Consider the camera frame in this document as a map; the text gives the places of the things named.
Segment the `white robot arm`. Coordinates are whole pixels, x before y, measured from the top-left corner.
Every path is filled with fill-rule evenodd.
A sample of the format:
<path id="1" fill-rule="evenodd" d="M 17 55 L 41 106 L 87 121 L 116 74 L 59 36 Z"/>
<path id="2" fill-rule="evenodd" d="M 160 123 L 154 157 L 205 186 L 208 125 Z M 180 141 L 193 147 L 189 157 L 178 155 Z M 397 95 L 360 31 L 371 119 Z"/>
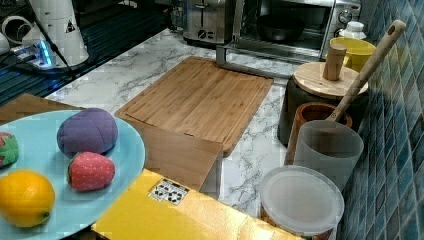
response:
<path id="1" fill-rule="evenodd" d="M 42 70 L 73 67 L 89 54 L 77 26 L 72 0 L 29 0 L 41 27 L 34 24 L 23 44 L 38 54 L 31 64 Z"/>

